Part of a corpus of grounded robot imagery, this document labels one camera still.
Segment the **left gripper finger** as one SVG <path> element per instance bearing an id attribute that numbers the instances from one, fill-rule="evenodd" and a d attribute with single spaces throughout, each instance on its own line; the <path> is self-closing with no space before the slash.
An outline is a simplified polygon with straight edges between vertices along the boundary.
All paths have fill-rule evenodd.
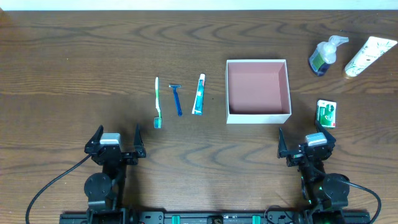
<path id="1" fill-rule="evenodd" d="M 139 124 L 136 125 L 136 131 L 134 134 L 134 148 L 136 152 L 145 152 L 145 147 L 141 138 Z"/>
<path id="2" fill-rule="evenodd" d="M 103 135 L 103 126 L 100 125 L 91 139 L 86 143 L 84 152 L 86 154 L 96 154 L 101 148 L 101 137 Z"/>

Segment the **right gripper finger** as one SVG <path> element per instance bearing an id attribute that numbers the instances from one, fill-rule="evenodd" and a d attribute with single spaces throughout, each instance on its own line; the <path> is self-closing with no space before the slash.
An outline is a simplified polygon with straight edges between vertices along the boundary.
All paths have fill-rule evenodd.
<path id="1" fill-rule="evenodd" d="M 322 133 L 325 136 L 328 144 L 334 144 L 336 142 L 336 139 L 320 124 L 318 120 L 315 120 L 315 127 L 319 133 Z"/>
<path id="2" fill-rule="evenodd" d="M 287 149 L 285 139 L 284 139 L 284 134 L 282 132 L 282 129 L 279 128 L 279 143 L 278 143 L 278 149 L 277 149 L 277 157 L 278 158 L 284 158 L 289 155 L 289 150 Z"/>

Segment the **green white soap bar box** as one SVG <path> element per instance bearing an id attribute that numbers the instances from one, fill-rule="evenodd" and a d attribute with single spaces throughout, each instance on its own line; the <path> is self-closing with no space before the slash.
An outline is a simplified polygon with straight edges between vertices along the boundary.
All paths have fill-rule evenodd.
<path id="1" fill-rule="evenodd" d="M 336 102 L 318 100 L 316 120 L 325 128 L 336 128 Z"/>

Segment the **green white toothbrush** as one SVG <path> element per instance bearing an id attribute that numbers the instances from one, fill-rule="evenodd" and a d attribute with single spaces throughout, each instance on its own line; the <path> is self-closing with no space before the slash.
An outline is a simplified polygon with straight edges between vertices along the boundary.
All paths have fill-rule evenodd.
<path id="1" fill-rule="evenodd" d="M 160 108 L 160 98 L 159 98 L 159 78 L 155 78 L 155 108 L 158 112 L 158 116 L 154 118 L 155 129 L 160 129 L 162 127 L 162 113 Z"/>

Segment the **teal white toothpaste tube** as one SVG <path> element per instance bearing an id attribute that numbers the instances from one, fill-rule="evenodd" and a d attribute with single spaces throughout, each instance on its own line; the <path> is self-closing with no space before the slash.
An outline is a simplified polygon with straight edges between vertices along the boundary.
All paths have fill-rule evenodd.
<path id="1" fill-rule="evenodd" d="M 201 73 L 198 80 L 197 92 L 195 95 L 195 102 L 192 109 L 192 114 L 201 116 L 203 114 L 203 97 L 205 91 L 205 74 Z"/>

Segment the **clear pump soap bottle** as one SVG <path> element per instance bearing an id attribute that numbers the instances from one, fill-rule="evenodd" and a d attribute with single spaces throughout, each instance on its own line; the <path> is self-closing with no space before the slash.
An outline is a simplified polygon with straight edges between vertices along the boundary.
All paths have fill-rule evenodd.
<path id="1" fill-rule="evenodd" d="M 336 62 L 337 47 L 347 42 L 349 42 L 348 37 L 338 35 L 331 36 L 327 42 L 320 42 L 308 58 L 312 72 L 318 77 L 324 76 L 330 65 Z"/>

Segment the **white floral lotion tube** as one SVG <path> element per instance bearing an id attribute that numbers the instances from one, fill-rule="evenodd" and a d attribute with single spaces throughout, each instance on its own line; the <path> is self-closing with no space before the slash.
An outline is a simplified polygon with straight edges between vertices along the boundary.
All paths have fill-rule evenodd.
<path id="1" fill-rule="evenodd" d="M 346 78 L 357 77 L 373 62 L 397 44 L 396 40 L 370 36 L 343 70 Z"/>

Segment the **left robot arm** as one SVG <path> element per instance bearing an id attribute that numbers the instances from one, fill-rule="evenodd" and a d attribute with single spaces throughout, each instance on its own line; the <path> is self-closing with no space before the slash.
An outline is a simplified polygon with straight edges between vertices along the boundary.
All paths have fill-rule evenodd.
<path id="1" fill-rule="evenodd" d="M 136 126 L 133 151 L 124 152 L 119 133 L 105 133 L 99 126 L 85 145 L 85 153 L 102 167 L 101 172 L 89 176 L 84 185 L 88 197 L 88 224 L 138 223 L 137 212 L 121 205 L 126 181 L 126 167 L 138 164 L 146 157 L 139 126 Z"/>

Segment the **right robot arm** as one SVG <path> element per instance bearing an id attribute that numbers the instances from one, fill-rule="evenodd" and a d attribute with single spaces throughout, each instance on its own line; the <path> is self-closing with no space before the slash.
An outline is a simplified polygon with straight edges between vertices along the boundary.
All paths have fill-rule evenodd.
<path id="1" fill-rule="evenodd" d="M 284 134 L 279 130 L 278 158 L 285 158 L 287 166 L 298 167 L 302 177 L 302 193 L 310 206 L 293 218 L 294 223 L 345 223 L 343 207 L 348 205 L 349 187 L 342 174 L 327 174 L 324 161 L 331 155 L 336 139 L 318 122 L 316 133 L 305 137 L 297 149 L 288 149 Z"/>

